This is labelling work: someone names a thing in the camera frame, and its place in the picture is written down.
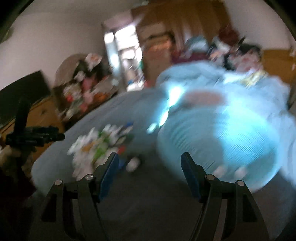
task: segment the gray bedsheet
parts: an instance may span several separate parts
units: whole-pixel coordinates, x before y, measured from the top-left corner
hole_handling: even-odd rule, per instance
[[[127,152],[145,155],[145,163],[133,174],[120,173],[99,205],[103,225],[111,240],[188,240],[200,212],[187,184],[179,182],[164,166],[155,151],[157,130],[147,134],[158,122],[167,97],[161,90],[121,94],[94,110],[66,132],[62,142],[54,143],[34,163],[33,181],[44,195],[57,179],[74,181],[72,156],[67,151],[79,135],[106,124],[134,122],[135,138]],[[264,188],[254,193],[270,237],[274,239],[294,214],[296,192],[278,173]]]

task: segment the white wall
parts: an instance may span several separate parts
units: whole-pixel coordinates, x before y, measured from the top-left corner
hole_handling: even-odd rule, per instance
[[[288,49],[290,42],[295,43],[284,22],[263,0],[224,0],[224,5],[241,36],[264,49]]]
[[[59,65],[75,53],[104,51],[101,25],[64,13],[22,15],[13,34],[0,44],[0,89],[42,70],[50,87]]]

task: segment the wooden cabinet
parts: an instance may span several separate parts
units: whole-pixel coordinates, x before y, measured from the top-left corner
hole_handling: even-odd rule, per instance
[[[151,54],[144,54],[143,62],[145,65],[145,77],[149,81],[149,86],[155,86],[156,79],[161,72],[172,66],[170,51],[164,49],[158,52],[158,57]]]
[[[64,132],[64,126],[56,115],[56,107],[52,100],[52,97],[48,97],[41,102],[33,105],[31,108],[27,126],[55,126],[58,127],[60,132]],[[5,140],[7,134],[13,131],[15,120],[9,122],[2,130],[0,134]],[[44,147],[37,147],[37,151],[33,153],[33,160],[35,161],[41,154],[51,145],[52,143],[46,144]]]
[[[144,27],[163,23],[167,31],[175,34],[178,49],[194,35],[203,34],[208,41],[218,34],[218,30],[230,23],[229,16],[219,1],[173,0],[151,3],[131,10],[140,45]]]
[[[270,75],[278,75],[284,82],[295,84],[296,58],[290,56],[290,50],[264,50],[262,64]]]

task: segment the metal screw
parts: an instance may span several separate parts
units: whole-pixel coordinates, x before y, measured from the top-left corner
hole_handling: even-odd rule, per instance
[[[237,181],[237,184],[238,184],[239,186],[241,186],[241,187],[243,187],[243,186],[244,186],[244,182],[243,182],[243,181],[241,181],[241,180],[238,180],[238,181]]]
[[[85,179],[88,180],[88,181],[92,180],[93,178],[94,178],[94,175],[92,175],[92,174],[87,174],[85,176]]]
[[[210,180],[210,181],[213,181],[215,179],[215,176],[212,175],[212,174],[208,174],[205,176],[206,179]]]
[[[59,186],[59,185],[61,185],[63,183],[63,181],[62,180],[56,180],[55,182],[54,182],[54,184],[56,185],[56,186]]]

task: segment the red object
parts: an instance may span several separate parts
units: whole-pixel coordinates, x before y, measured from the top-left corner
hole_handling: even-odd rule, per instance
[[[208,60],[207,54],[206,53],[192,53],[189,58],[181,57],[181,53],[172,54],[173,64],[181,64],[181,63],[187,63],[187,62],[198,61],[198,60]]]
[[[150,82],[149,80],[146,80],[146,81],[144,82],[144,87],[145,87],[145,88],[151,88],[151,87],[153,87],[153,86],[151,85],[151,82]]]
[[[67,95],[66,100],[67,100],[68,102],[72,103],[73,100],[74,100],[74,98],[73,98],[72,95]]]
[[[125,151],[126,151],[126,147],[125,147],[125,146],[121,146],[121,147],[118,149],[117,154],[118,154],[118,155],[121,155],[121,154],[124,153]]]
[[[82,92],[84,93],[84,92],[90,90],[92,85],[93,85],[93,80],[91,78],[85,78],[82,81]]]
[[[229,46],[234,46],[239,41],[239,33],[228,24],[225,28],[219,30],[219,39],[228,44]]]

